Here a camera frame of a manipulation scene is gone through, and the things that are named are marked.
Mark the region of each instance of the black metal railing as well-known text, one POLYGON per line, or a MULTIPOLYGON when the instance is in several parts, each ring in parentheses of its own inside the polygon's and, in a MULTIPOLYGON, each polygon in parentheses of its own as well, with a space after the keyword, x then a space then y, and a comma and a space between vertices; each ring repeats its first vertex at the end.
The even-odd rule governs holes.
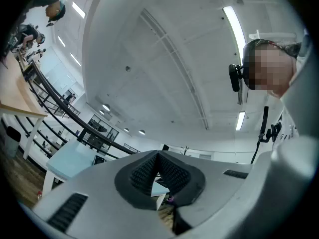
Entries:
MULTIPOLYGON (((92 136, 96 137, 99 141, 101 141, 103 144, 106 144, 108 146, 113 146, 116 149, 119 149, 127 154, 134 154, 136 153, 135 151, 132 151, 130 149, 127 149, 124 146, 121 146, 115 142, 113 142, 112 140, 106 138, 104 135, 100 134, 98 131, 96 131, 95 129, 93 129, 92 127, 90 127, 88 124, 86 124, 85 122, 83 122, 80 118, 78 118, 78 115, 80 114, 79 111, 77 111, 73 106, 71 106, 53 87, 52 85, 47 81, 47 79, 44 77, 44 75, 41 73, 41 71, 39 70, 39 68, 37 67, 37 65, 32 62, 32 64, 30 65, 30 67, 28 68, 28 71, 25 72, 22 70, 22 74, 25 78, 25 80, 29 83, 30 85, 30 90, 34 93, 34 95, 37 98, 38 103, 44 108, 46 109, 46 112, 49 113, 64 129, 66 129, 68 132, 70 132, 70 134, 72 134, 74 137, 77 138, 77 140, 79 142, 81 142, 84 145, 88 145, 90 146, 92 149, 95 149, 98 153, 103 153, 105 155, 108 155, 112 158, 117 159, 118 157, 113 156, 112 154, 108 153, 107 151, 101 149, 101 146, 95 146, 94 143, 88 142, 85 139, 83 139, 84 135, 86 133, 91 134, 92 136), (31 74, 36 74, 37 76, 37 81, 40 82, 42 84, 43 87, 41 87, 39 84, 37 84, 35 81, 31 81, 30 77, 31 74), (35 87, 40 88, 44 93, 47 94, 46 97, 42 97, 40 96, 37 91, 35 90, 35 87), (46 105, 46 102, 48 102, 49 104, 54 105, 54 108, 52 107, 48 107, 46 105), (64 123, 62 123, 59 118, 56 116, 57 113, 59 111, 62 111, 64 113, 64 117, 70 118, 72 120, 74 120, 78 125, 80 125, 83 130, 80 133, 80 135, 77 135, 76 133, 74 133, 69 127, 67 127, 64 123)), ((18 123, 21 125, 21 127, 23 128, 23 130, 25 131, 25 134, 27 137, 30 136, 30 133, 27 131, 27 129, 25 128, 25 126, 23 125, 23 123, 21 122, 21 120, 17 117, 16 120, 18 121, 18 123)), ((32 127, 34 127, 33 122, 30 120, 30 118, 26 118, 28 120, 28 122, 31 124, 32 127)), ((62 140, 62 145, 67 143, 67 140, 64 139, 60 133, 57 133, 53 128, 51 128, 44 120, 42 121, 43 124, 55 135, 57 136, 60 140, 62 140)), ((44 134, 38 130, 37 133, 49 144, 51 145, 55 150, 59 150, 60 145, 59 144, 55 144, 54 142, 52 142, 51 140, 49 140, 46 136, 44 136, 44 134)), ((52 156, 52 154, 50 154, 49 151, 47 151, 44 146, 42 146, 40 143, 38 143, 35 139, 33 139, 33 142, 44 152, 47 154, 47 156, 50 158, 52 156)))
POLYGON ((126 144, 126 143, 124 143, 124 147, 125 147, 126 149, 131 150, 131 151, 134 152, 134 153, 140 153, 139 150, 137 150, 137 149, 135 149, 135 148, 133 148, 133 147, 130 147, 130 146, 129 146, 128 144, 126 144))
MULTIPOLYGON (((133 154, 132 151, 126 149, 125 147, 123 147, 122 145, 111 141, 110 139, 106 138, 104 135, 102 135, 101 133, 99 133, 98 131, 96 131, 95 129, 91 128, 89 125, 87 125, 84 121, 82 121, 80 118, 78 118, 74 113, 72 113, 69 108, 61 101, 60 98, 63 98, 60 94, 55 95, 57 93, 56 90, 53 90, 54 88, 51 86, 51 84, 47 81, 47 79, 45 78, 45 76, 42 74, 42 72, 39 70, 38 66, 32 62, 32 67, 34 68, 34 72, 38 77, 38 80, 42 83, 44 89, 50 93, 52 99, 65 111, 66 114, 69 115, 69 117, 71 119, 73 119, 77 124, 79 124, 81 127, 83 127, 83 129, 85 129, 87 132, 91 133, 92 135, 94 135, 95 137, 99 138, 100 140, 102 140, 105 144, 113 146, 116 149, 119 149, 127 154, 133 154)), ((72 132, 71 130, 69 130, 68 128, 66 128, 69 132, 71 132, 73 135, 75 135, 74 132, 72 132)), ((78 139, 78 141, 82 141, 83 139, 83 134, 82 137, 78 137, 77 135, 75 135, 78 139)))
MULTIPOLYGON (((68 116, 63 110, 60 109, 60 106, 58 106, 57 104, 52 103, 50 100, 48 100, 51 95, 50 95, 45 89, 43 89, 43 88, 42 88, 39 84, 37 84, 35 81, 33 81, 32 83, 35 84, 37 88, 41 89, 43 92, 46 93, 46 95, 47 95, 46 97, 43 97, 43 96, 41 96, 41 95, 39 95, 39 96, 40 96, 40 98, 43 100, 44 103, 45 103, 45 102, 48 102, 49 104, 51 104, 51 105, 53 106, 53 107, 47 106, 49 109, 51 109, 51 110, 54 111, 53 114, 57 114, 58 116, 61 116, 61 117, 66 118, 66 119, 69 118, 69 116, 68 116)), ((64 98, 63 98, 63 102, 69 106, 70 111, 72 111, 76 116, 79 116, 79 115, 80 115, 80 112, 79 112, 77 109, 75 109, 75 108, 74 108, 67 100, 65 100, 64 98)))

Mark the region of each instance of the black vent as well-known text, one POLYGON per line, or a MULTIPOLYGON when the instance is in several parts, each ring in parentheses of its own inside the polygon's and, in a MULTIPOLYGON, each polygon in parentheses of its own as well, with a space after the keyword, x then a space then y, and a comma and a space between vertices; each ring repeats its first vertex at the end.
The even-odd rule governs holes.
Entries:
POLYGON ((227 170, 226 172, 224 172, 224 174, 226 174, 228 176, 240 178, 240 179, 246 179, 247 176, 248 176, 248 173, 237 172, 237 171, 234 171, 234 170, 227 170))
POLYGON ((87 196, 78 193, 73 194, 49 219, 48 224, 61 232, 65 232, 81 210, 87 198, 87 196))
POLYGON ((154 169, 157 156, 144 162, 132 171, 130 176, 131 184, 134 188, 141 191, 143 194, 150 196, 157 170, 154 169))

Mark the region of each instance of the white panel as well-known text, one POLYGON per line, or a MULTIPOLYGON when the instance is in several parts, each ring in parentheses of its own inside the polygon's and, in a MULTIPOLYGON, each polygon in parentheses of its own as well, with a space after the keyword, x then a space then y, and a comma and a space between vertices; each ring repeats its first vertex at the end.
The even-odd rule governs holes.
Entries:
POLYGON ((236 153, 236 162, 250 164, 251 159, 253 158, 254 152, 240 152, 236 153))
POLYGON ((232 152, 215 152, 214 161, 236 163, 235 153, 232 152))
POLYGON ((64 75, 64 73, 63 73, 64 70, 66 70, 65 66, 63 65, 63 63, 60 62, 54 68, 52 68, 45 75, 45 77, 53 85, 61 78, 62 75, 64 75))
POLYGON ((58 58, 58 56, 55 54, 52 47, 48 48, 46 52, 44 52, 42 58, 40 58, 41 62, 41 72, 44 74, 44 76, 47 76, 47 74, 50 72, 52 68, 54 68, 57 64, 59 64, 61 61, 58 58))

